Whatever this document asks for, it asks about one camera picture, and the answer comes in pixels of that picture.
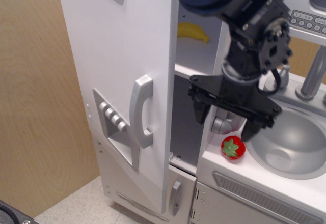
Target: black cable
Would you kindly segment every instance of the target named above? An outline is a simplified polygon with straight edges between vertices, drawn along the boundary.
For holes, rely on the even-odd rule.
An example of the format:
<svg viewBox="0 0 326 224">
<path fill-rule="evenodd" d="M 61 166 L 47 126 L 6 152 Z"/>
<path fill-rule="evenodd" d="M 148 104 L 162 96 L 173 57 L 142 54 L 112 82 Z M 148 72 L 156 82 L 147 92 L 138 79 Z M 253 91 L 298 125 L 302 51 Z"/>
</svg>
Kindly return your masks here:
<svg viewBox="0 0 326 224">
<path fill-rule="evenodd" d="M 7 206 L 0 204 L 0 210 L 5 212 L 6 214 L 8 214 L 10 216 L 10 218 L 14 221 L 14 224 L 19 224 L 19 220 L 18 220 L 17 216 L 15 215 L 15 213 L 11 209 L 9 209 Z"/>
<path fill-rule="evenodd" d="M 275 82 L 276 82 L 276 88 L 274 91 L 270 91 L 270 92 L 263 91 L 260 88 L 258 88 L 258 83 L 257 83 L 258 91 L 265 96 L 270 96 L 270 95 L 275 94 L 281 86 L 281 77 L 280 77 L 280 74 L 278 73 L 277 69 L 272 70 L 271 73 L 273 74 L 273 76 L 275 78 Z"/>
</svg>

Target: control panel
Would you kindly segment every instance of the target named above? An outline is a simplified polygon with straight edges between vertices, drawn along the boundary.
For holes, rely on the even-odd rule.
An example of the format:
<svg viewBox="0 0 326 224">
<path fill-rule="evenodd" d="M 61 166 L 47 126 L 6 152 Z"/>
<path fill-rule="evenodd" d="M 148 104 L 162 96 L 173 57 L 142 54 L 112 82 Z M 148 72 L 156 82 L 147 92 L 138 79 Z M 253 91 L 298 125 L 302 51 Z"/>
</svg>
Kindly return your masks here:
<svg viewBox="0 0 326 224">
<path fill-rule="evenodd" d="M 293 10 L 290 24 L 292 26 L 298 26 L 306 30 L 310 30 L 319 35 L 326 35 L 326 18 L 322 18 L 317 15 Z"/>
</svg>

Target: cabinet hinge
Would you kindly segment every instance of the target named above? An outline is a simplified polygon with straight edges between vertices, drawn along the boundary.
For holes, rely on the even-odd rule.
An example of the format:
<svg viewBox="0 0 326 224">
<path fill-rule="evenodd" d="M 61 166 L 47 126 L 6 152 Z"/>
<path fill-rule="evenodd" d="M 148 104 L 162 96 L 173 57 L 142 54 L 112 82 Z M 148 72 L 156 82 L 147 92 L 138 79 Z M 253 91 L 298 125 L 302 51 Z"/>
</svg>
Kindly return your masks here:
<svg viewBox="0 0 326 224">
<path fill-rule="evenodd" d="M 195 218 L 195 210 L 194 209 L 192 209 L 192 214 L 190 215 L 190 218 L 191 219 L 194 219 Z"/>
<path fill-rule="evenodd" d="M 196 192 L 194 196 L 195 200 L 198 199 L 198 194 L 199 194 L 199 188 L 196 187 Z"/>
</svg>

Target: door handle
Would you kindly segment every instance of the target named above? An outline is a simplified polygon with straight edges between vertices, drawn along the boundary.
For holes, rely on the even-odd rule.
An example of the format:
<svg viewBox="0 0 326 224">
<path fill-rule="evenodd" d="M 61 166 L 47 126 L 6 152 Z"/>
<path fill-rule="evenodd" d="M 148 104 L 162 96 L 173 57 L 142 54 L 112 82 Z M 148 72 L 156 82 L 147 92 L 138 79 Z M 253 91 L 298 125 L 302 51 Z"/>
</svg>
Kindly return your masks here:
<svg viewBox="0 0 326 224">
<path fill-rule="evenodd" d="M 181 183 L 175 181 L 171 189 L 170 200 L 169 200 L 169 213 L 172 216 L 176 216 L 179 211 L 178 195 L 180 193 Z"/>
<path fill-rule="evenodd" d="M 153 96 L 153 80 L 148 75 L 137 79 L 133 84 L 129 117 L 130 129 L 136 143 L 143 149 L 153 144 L 153 132 L 143 128 L 143 106 L 146 99 Z"/>
</svg>

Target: black object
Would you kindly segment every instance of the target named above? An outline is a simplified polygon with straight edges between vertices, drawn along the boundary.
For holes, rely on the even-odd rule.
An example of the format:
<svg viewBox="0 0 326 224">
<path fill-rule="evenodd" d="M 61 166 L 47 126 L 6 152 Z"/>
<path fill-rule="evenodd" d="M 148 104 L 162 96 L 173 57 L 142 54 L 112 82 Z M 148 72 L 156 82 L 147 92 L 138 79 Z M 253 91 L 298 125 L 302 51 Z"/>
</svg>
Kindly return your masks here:
<svg viewBox="0 0 326 224">
<path fill-rule="evenodd" d="M 39 224 L 34 219 L 23 214 L 0 200 L 0 223 L 1 224 Z"/>
<path fill-rule="evenodd" d="M 221 76 L 192 76 L 189 95 L 196 119 L 203 123 L 211 105 L 247 118 L 242 140 L 260 128 L 272 127 L 282 111 L 258 88 L 262 74 L 272 71 L 279 87 L 276 68 L 287 64 L 289 8 L 283 0 L 180 0 L 184 7 L 203 16 L 216 16 L 230 29 L 231 45 Z"/>
</svg>

